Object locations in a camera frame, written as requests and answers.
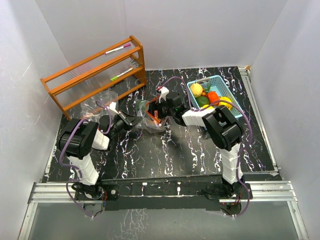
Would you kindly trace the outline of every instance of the green fruit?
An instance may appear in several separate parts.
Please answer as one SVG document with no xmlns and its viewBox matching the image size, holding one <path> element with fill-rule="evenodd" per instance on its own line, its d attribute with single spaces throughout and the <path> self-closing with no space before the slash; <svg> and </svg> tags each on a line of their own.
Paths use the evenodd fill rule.
<svg viewBox="0 0 320 240">
<path fill-rule="evenodd" d="M 200 108 L 202 108 L 204 105 L 210 104 L 210 101 L 206 96 L 199 96 L 195 100 L 198 103 Z"/>
<path fill-rule="evenodd" d="M 195 98 L 197 98 L 197 97 L 201 96 L 204 89 L 202 88 L 202 86 L 199 83 L 195 82 L 194 84 L 192 84 L 190 86 L 190 90 L 191 90 L 193 96 Z"/>
</svg>

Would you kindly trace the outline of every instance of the white wall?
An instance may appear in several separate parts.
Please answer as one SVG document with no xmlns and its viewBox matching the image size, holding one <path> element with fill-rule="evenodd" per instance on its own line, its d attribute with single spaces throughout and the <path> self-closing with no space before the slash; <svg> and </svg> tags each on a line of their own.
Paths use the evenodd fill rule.
<svg viewBox="0 0 320 240">
<path fill-rule="evenodd" d="M 35 0 L 70 65 L 129 37 L 124 0 Z"/>
<path fill-rule="evenodd" d="M 287 0 L 36 0 L 74 64 L 136 36 L 147 69 L 252 65 Z"/>
<path fill-rule="evenodd" d="M 34 0 L 2 0 L 0 12 L 0 238 L 11 240 L 62 116 L 39 78 L 68 63 Z"/>
<path fill-rule="evenodd" d="M 252 66 L 253 91 L 306 230 L 319 239 L 320 2 L 289 0 Z"/>
</svg>

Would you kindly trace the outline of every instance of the yellow pepper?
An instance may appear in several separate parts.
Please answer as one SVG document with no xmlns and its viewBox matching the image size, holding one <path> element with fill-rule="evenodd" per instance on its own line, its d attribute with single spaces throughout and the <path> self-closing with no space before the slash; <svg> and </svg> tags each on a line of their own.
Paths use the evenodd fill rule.
<svg viewBox="0 0 320 240">
<path fill-rule="evenodd" d="M 201 108 L 204 109 L 204 108 L 206 108 L 206 107 L 208 107 L 208 106 L 209 106 L 209 104 L 206 104 L 206 105 L 203 105 Z"/>
<path fill-rule="evenodd" d="M 230 100 L 230 98 L 228 98 L 228 97 L 226 97 L 226 96 L 220 97 L 220 100 L 224 100 L 224 101 L 227 101 L 227 102 L 232 103 L 232 101 Z M 222 101 L 219 102 L 219 105 L 218 105 L 218 106 L 221 106 L 221 105 L 226 106 L 229 110 L 232 109 L 232 106 L 231 106 L 230 104 L 226 103 L 226 102 L 222 102 Z"/>
</svg>

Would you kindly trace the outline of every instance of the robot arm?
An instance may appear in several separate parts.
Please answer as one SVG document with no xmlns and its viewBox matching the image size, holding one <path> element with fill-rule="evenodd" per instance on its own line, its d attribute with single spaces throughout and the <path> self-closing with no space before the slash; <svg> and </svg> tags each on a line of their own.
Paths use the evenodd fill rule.
<svg viewBox="0 0 320 240">
<path fill-rule="evenodd" d="M 62 151 L 71 133 L 75 130 L 75 134 L 65 153 L 72 165 L 78 168 L 76 170 L 78 176 L 80 176 L 79 171 L 81 171 L 82 177 L 79 182 L 81 183 L 82 188 L 84 188 L 83 185 L 94 186 L 99 179 L 99 174 L 95 169 L 90 156 L 91 149 L 94 148 L 102 151 L 108 150 L 109 143 L 116 134 L 118 134 L 122 129 L 130 130 L 134 125 L 141 121 L 141 117 L 131 116 L 115 110 L 114 102 L 111 103 L 108 108 L 113 119 L 112 123 L 109 122 L 109 116 L 105 115 L 100 118 L 99 124 L 97 122 L 90 121 L 88 123 L 81 124 L 80 127 L 75 130 L 80 119 L 73 118 L 58 137 L 57 145 Z M 107 135 L 104 135 L 103 131 L 106 131 L 109 124 L 112 124 L 110 131 Z"/>
<path fill-rule="evenodd" d="M 233 193 L 239 187 L 237 173 L 239 179 L 243 176 L 240 165 L 237 166 L 240 142 L 244 134 L 243 127 L 224 105 L 215 109 L 195 111 L 183 104 L 178 93 L 169 92 L 166 87 L 159 89 L 159 92 L 159 102 L 150 103 L 149 113 L 154 115 L 156 112 L 159 118 L 172 116 L 181 126 L 205 127 L 214 144 L 220 149 L 222 182 Z"/>
</svg>

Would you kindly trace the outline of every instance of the white bracket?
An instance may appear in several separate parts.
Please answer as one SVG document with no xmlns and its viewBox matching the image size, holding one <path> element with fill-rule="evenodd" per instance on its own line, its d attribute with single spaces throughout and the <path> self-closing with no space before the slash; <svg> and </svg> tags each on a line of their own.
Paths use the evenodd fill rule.
<svg viewBox="0 0 320 240">
<path fill-rule="evenodd" d="M 200 126 L 200 127 L 205 127 L 205 123 L 202 120 L 202 117 L 209 114 L 209 113 L 213 113 L 215 110 L 213 108 L 209 109 L 205 109 L 202 111 L 192 111 L 189 110 L 187 112 L 185 112 L 182 115 L 182 119 L 185 123 L 186 126 Z"/>
<path fill-rule="evenodd" d="M 110 139 L 101 131 L 97 130 L 92 143 L 92 148 L 97 150 L 107 150 Z"/>
<path fill-rule="evenodd" d="M 169 89 L 166 88 L 165 86 L 163 86 L 161 89 L 160 89 L 160 97 L 159 97 L 159 103 L 161 102 L 161 99 L 164 99 L 166 100 L 166 96 L 167 94 L 169 93 Z"/>
<path fill-rule="evenodd" d="M 118 111 L 116 110 L 116 106 L 117 104 L 115 102 L 111 102 L 110 106 L 107 106 L 107 108 L 109 109 L 109 112 L 111 114 L 112 119 L 115 117 L 115 115 L 118 115 Z"/>
<path fill-rule="evenodd" d="M 238 162 L 238 154 L 239 154 L 240 144 L 234 145 L 230 151 L 226 149 L 220 149 L 221 153 L 221 162 L 222 162 L 222 177 L 230 184 L 236 183 L 237 180 L 237 162 Z M 241 166 L 239 164 L 238 167 L 238 176 L 239 179 L 242 178 L 243 173 L 241 171 Z"/>
<path fill-rule="evenodd" d="M 79 171 L 81 171 L 82 178 L 80 178 L 80 183 L 89 186 L 96 184 L 99 174 L 92 163 L 90 153 L 84 156 L 83 159 L 79 159 L 75 156 L 69 156 L 68 159 L 72 165 L 79 168 L 79 170 L 76 170 L 78 176 L 80 176 Z"/>
</svg>

